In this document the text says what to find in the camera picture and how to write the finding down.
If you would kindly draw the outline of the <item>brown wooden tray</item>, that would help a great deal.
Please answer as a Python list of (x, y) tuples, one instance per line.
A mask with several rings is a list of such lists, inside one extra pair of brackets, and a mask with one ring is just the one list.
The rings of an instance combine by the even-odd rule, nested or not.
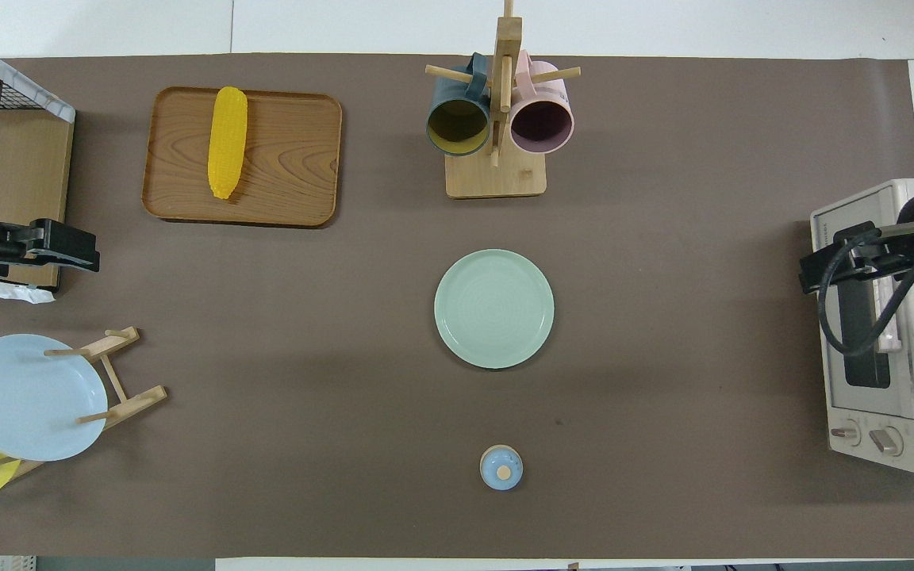
[(249, 130), (238, 187), (213, 196), (207, 155), (217, 88), (172, 86), (156, 95), (141, 200), (177, 223), (318, 228), (334, 216), (344, 110), (327, 94), (249, 90)]

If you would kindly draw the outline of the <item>wooden mug tree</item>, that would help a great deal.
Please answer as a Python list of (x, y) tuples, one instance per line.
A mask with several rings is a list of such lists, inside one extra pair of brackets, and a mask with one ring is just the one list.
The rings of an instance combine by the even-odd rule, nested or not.
[[(547, 190), (545, 158), (549, 153), (522, 151), (513, 144), (509, 132), (513, 73), (518, 54), (525, 50), (522, 40), (523, 22), (521, 17), (514, 13), (514, 0), (504, 0), (503, 14), (497, 19), (493, 55), (486, 57), (487, 86), (492, 94), (492, 132), (489, 141), (471, 155), (452, 156), (442, 152), (445, 190), (449, 198), (533, 197)], [(434, 77), (434, 80), (440, 76), (467, 82), (470, 76), (460, 72), (465, 65), (428, 65), (425, 72)], [(532, 80), (534, 83), (552, 79), (563, 79), (566, 82), (580, 74), (581, 70), (577, 67), (556, 68), (555, 71), (543, 75), (534, 75)]]

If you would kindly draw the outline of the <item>pink mug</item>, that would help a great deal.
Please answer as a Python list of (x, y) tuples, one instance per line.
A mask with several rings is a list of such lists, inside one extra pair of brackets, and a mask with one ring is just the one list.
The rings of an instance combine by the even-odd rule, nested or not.
[(558, 151), (572, 137), (574, 116), (565, 80), (534, 83), (534, 75), (555, 71), (547, 61), (533, 60), (527, 51), (518, 54), (513, 73), (509, 132), (513, 144), (529, 153)]

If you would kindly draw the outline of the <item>light blue plate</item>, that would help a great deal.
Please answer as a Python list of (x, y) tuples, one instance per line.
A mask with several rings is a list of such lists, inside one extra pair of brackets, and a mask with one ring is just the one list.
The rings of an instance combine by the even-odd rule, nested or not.
[(90, 448), (104, 431), (106, 388), (82, 355), (37, 334), (0, 337), (0, 453), (58, 462)]

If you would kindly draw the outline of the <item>yellow corn cob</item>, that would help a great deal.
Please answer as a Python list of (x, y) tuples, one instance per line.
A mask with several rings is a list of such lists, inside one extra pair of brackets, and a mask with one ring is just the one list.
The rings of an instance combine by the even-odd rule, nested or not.
[(248, 134), (248, 98), (240, 88), (224, 86), (215, 95), (207, 155), (207, 181), (213, 196), (231, 198), (239, 184)]

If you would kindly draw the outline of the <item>wooden plate rack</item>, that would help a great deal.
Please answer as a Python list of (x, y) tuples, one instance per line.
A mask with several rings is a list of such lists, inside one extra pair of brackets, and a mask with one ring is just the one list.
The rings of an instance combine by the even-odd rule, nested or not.
[[(116, 353), (116, 351), (122, 350), (122, 348), (131, 346), (132, 343), (135, 343), (135, 341), (139, 339), (140, 335), (136, 328), (109, 329), (104, 332), (104, 336), (101, 339), (92, 341), (92, 343), (88, 343), (87, 346), (67, 346), (65, 351), (54, 351), (55, 355), (82, 355), (98, 371), (106, 388), (106, 396), (108, 397), (109, 405), (108, 412), (102, 413), (101, 415), (106, 421), (104, 431), (109, 429), (109, 427), (115, 427), (118, 423), (124, 422), (124, 420), (132, 418), (132, 416), (137, 415), (139, 412), (145, 411), (145, 409), (150, 408), (150, 406), (159, 404), (160, 401), (167, 397), (166, 388), (160, 385), (143, 391), (142, 393), (134, 395), (127, 394), (120, 379), (117, 378), (115, 366), (113, 366), (111, 362), (111, 355)], [(21, 464), (46, 463), (29, 462), (29, 460), (7, 458), (7, 456), (2, 459), (2, 462), (10, 462), (10, 460), (18, 460)]]

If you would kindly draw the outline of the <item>light green plate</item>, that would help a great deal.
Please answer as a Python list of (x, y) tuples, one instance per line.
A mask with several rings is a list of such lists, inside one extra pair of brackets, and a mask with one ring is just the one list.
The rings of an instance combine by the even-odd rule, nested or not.
[(441, 276), (434, 295), (436, 332), (460, 360), (504, 370), (533, 358), (555, 321), (555, 295), (529, 258), (506, 249), (464, 255)]

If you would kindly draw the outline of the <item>brown table mat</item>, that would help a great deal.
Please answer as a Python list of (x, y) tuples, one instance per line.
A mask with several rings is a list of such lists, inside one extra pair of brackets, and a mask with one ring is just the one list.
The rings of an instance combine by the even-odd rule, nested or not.
[[(0, 300), (0, 335), (139, 328), (168, 398), (0, 491), (0, 554), (475, 559), (914, 558), (914, 474), (828, 450), (809, 214), (914, 177), (909, 69), (875, 60), (556, 57), (573, 140), (547, 192), (452, 200), (428, 56), (15, 60), (77, 109), (66, 221), (97, 274)], [(169, 86), (344, 110), (319, 230), (167, 223), (141, 202)], [(436, 332), (464, 255), (533, 261), (555, 321), (472, 366)], [(480, 456), (524, 476), (490, 490)]]

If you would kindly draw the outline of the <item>dark blue mug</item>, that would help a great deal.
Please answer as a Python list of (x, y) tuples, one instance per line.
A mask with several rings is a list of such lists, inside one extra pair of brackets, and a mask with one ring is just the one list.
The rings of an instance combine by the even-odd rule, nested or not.
[(425, 127), (435, 148), (452, 156), (478, 152), (492, 132), (486, 56), (474, 53), (460, 72), (469, 75), (470, 80), (436, 77)]

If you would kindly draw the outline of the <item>small blue bowl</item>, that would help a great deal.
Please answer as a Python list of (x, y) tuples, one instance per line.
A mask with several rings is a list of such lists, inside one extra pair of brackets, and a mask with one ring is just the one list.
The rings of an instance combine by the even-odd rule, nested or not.
[(479, 474), (490, 490), (505, 492), (516, 488), (524, 476), (524, 464), (516, 449), (505, 444), (490, 446), (480, 456)]

